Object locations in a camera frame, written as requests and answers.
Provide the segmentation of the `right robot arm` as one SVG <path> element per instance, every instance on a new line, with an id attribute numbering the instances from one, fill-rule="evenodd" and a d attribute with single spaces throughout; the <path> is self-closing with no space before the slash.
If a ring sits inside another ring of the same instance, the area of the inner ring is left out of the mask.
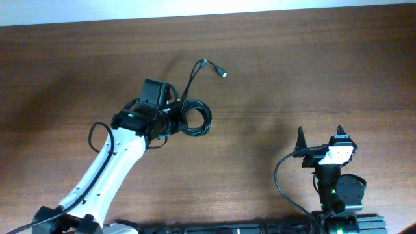
<path id="1" fill-rule="evenodd" d="M 342 174 L 341 168 L 352 161 L 357 144 L 341 126 L 327 144 L 308 147 L 301 127 L 294 148 L 295 157 L 303 158 L 302 167 L 314 169 L 321 212 L 315 218 L 327 233 L 359 233 L 356 213 L 362 210 L 366 181 L 354 174 Z"/>

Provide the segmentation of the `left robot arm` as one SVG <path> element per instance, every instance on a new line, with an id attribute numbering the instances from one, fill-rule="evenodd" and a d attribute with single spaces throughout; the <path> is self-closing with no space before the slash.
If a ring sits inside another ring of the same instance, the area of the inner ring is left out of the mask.
<path id="1" fill-rule="evenodd" d="M 184 100 L 169 103 L 140 98 L 128 103 L 106 126 L 107 139 L 75 188 L 55 209 L 41 207 L 33 233 L 138 233 L 134 222 L 106 226 L 107 211 L 134 164 L 151 150 L 151 141 L 166 140 L 184 128 Z"/>

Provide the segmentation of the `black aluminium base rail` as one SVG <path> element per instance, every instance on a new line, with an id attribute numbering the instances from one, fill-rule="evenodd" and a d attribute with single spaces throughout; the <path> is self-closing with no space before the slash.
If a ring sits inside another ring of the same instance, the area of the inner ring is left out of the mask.
<path id="1" fill-rule="evenodd" d="M 240 224 L 204 224 L 186 226 L 141 226 L 134 222 L 121 220 L 103 228 L 104 234 L 387 234 L 386 222 L 382 216 L 359 216 L 348 218 L 329 218 L 323 228 L 309 220 L 286 219 L 275 222 Z"/>

